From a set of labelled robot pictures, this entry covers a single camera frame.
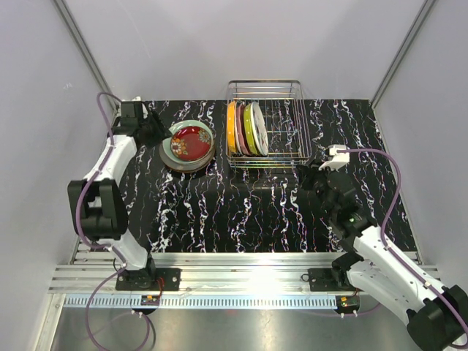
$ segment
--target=yellow plate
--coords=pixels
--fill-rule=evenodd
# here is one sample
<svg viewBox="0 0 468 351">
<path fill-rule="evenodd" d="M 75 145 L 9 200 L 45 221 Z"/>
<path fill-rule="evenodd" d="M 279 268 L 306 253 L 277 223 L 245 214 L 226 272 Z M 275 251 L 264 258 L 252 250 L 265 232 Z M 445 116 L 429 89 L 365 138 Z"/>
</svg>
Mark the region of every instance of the yellow plate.
<svg viewBox="0 0 468 351">
<path fill-rule="evenodd" d="M 227 106 L 227 147 L 232 153 L 237 153 L 235 148 L 235 101 Z"/>
<path fill-rule="evenodd" d="M 252 155 L 258 155 L 259 152 L 255 147 L 255 139 L 254 139 L 254 123 L 252 119 L 252 104 L 248 104 L 246 109 L 244 110 L 244 127 L 246 128 L 246 139 L 247 139 L 247 146 L 249 147 L 250 153 Z"/>
</svg>

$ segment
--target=white plate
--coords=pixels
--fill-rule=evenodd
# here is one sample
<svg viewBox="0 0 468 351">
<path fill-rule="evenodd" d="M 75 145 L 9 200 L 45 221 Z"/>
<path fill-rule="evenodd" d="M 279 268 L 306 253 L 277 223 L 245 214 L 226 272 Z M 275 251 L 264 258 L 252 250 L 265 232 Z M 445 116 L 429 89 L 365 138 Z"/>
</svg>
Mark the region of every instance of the white plate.
<svg viewBox="0 0 468 351">
<path fill-rule="evenodd" d="M 265 119 L 263 118 L 262 110 L 258 102 L 252 103 L 252 108 L 250 109 L 251 117 L 253 121 L 253 135 L 255 140 L 255 145 L 257 150 L 263 155 L 268 155 L 268 133 L 266 132 Z"/>
</svg>

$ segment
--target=white wall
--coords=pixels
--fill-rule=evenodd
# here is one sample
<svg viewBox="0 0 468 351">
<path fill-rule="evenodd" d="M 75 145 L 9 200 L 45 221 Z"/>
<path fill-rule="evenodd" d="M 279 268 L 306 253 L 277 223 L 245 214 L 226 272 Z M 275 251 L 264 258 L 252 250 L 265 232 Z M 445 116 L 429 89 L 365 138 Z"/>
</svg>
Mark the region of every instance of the white wall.
<svg viewBox="0 0 468 351">
<path fill-rule="evenodd" d="M 112 89 L 224 99 L 229 80 L 297 78 L 370 99 L 423 0 L 67 0 Z"/>
<path fill-rule="evenodd" d="M 67 184 L 92 167 L 105 127 L 50 0 L 3 0 L 0 33 L 0 349 L 24 351 L 76 239 Z"/>
<path fill-rule="evenodd" d="M 377 106 L 423 258 L 468 290 L 468 1 L 438 1 Z"/>
</svg>

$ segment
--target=metal floor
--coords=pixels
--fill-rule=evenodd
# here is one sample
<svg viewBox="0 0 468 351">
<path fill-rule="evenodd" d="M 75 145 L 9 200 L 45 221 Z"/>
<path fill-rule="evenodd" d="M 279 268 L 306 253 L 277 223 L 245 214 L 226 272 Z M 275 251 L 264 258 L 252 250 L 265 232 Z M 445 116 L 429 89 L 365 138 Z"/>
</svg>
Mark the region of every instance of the metal floor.
<svg viewBox="0 0 468 351">
<path fill-rule="evenodd" d="M 369 301 L 363 309 L 369 309 L 366 305 L 371 307 L 371 303 L 375 304 Z M 121 313 L 121 309 L 92 309 L 91 329 L 100 329 Z M 156 344 L 151 347 L 150 339 L 143 350 L 419 350 L 403 323 L 384 307 L 343 320 L 314 313 L 335 315 L 301 310 L 160 309 L 150 315 L 156 328 Z M 128 351 L 141 343 L 145 332 L 145 323 L 129 315 L 98 333 L 97 340 L 109 350 Z M 95 349 L 86 338 L 84 309 L 63 309 L 52 350 Z"/>
</svg>

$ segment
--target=pink plate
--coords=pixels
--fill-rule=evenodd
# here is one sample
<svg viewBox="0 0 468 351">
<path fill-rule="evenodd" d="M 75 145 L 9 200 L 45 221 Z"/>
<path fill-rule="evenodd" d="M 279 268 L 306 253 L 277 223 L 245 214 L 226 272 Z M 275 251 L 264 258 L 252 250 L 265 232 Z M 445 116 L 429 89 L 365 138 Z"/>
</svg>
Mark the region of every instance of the pink plate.
<svg viewBox="0 0 468 351">
<path fill-rule="evenodd" d="M 185 127 L 173 135 L 170 149 L 183 161 L 195 161 L 208 153 L 213 140 L 204 128 Z"/>
<path fill-rule="evenodd" d="M 250 155 L 249 149 L 247 148 L 247 142 L 245 141 L 244 133 L 244 109 L 246 108 L 244 103 L 238 103 L 235 112 L 235 123 L 237 126 L 237 134 L 239 139 L 239 147 L 241 148 L 242 154 Z"/>
</svg>

